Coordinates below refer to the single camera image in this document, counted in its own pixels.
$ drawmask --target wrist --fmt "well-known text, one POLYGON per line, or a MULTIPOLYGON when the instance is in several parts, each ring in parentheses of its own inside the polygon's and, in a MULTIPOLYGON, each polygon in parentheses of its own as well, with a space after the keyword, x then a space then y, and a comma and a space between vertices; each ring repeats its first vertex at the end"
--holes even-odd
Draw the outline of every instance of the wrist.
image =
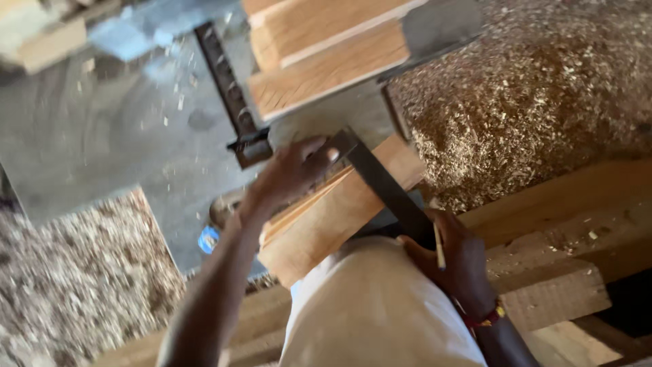
POLYGON ((269 195, 251 187, 240 202, 238 211, 248 218, 260 218, 267 221, 278 208, 269 195))
POLYGON ((488 281, 475 283, 465 292, 455 295, 464 313, 474 322, 480 323, 496 308, 496 292, 488 281))

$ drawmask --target hand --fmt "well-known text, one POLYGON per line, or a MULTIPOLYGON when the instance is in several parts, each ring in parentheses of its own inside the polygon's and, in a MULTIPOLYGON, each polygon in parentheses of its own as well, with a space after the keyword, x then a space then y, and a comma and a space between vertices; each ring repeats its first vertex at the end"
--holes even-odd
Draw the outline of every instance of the hand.
POLYGON ((326 154, 311 157, 310 164, 305 164, 306 158, 324 142, 324 136, 314 136, 277 150, 251 185, 250 193, 272 210, 305 194, 339 156, 337 149, 332 148, 326 154))
POLYGON ((482 321, 496 306, 496 294, 486 276, 484 241, 453 213, 434 209, 426 209, 425 213, 441 233, 446 270, 437 267, 435 251, 424 249, 408 236, 399 236, 397 240, 404 244, 406 253, 425 276, 457 299, 471 318, 482 321))

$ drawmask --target sawdust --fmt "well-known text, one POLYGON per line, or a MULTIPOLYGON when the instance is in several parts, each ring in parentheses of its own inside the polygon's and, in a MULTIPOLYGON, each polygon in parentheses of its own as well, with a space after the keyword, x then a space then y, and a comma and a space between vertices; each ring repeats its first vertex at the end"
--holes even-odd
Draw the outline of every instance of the sawdust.
POLYGON ((610 158, 652 155, 652 3, 481 1, 479 40, 395 78, 455 212, 610 158))
POLYGON ((0 212, 0 365, 71 367, 166 326, 185 285, 141 190, 34 228, 0 212))

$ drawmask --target bracelet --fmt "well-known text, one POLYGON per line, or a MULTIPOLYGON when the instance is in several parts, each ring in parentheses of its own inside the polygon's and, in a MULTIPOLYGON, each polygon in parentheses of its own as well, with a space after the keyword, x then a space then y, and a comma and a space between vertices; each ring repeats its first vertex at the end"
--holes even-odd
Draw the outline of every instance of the bracelet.
POLYGON ((505 308, 503 307, 503 302, 500 301, 500 298, 496 299, 496 308, 494 308, 493 311, 491 311, 485 318, 484 321, 481 323, 476 323, 475 321, 471 320, 468 315, 464 314, 462 319, 464 320, 464 323, 466 324, 466 327, 468 328, 477 328, 477 327, 490 327, 492 326, 496 321, 502 319, 505 317, 505 308))

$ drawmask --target carpenter's square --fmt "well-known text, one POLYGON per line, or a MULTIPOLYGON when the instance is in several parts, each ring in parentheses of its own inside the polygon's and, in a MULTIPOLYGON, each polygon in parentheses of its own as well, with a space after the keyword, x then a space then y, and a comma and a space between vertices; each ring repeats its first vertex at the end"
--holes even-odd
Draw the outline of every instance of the carpenter's square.
POLYGON ((364 182, 398 219, 406 235, 412 237, 420 246, 436 250, 432 221, 409 198, 403 187, 394 180, 350 127, 345 127, 328 139, 318 153, 325 154, 331 148, 336 148, 340 151, 340 157, 346 157, 351 162, 364 182))

